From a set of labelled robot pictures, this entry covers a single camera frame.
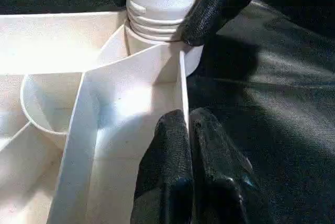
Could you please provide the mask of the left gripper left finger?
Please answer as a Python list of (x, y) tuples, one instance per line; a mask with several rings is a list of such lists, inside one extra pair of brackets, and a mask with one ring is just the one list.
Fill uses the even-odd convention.
[(190, 223), (193, 171), (181, 110), (158, 120), (139, 164), (130, 223)]

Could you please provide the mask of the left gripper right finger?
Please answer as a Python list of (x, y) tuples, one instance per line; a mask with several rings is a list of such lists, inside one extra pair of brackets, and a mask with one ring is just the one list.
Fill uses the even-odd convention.
[(248, 158), (206, 108), (189, 115), (193, 223), (273, 223)]

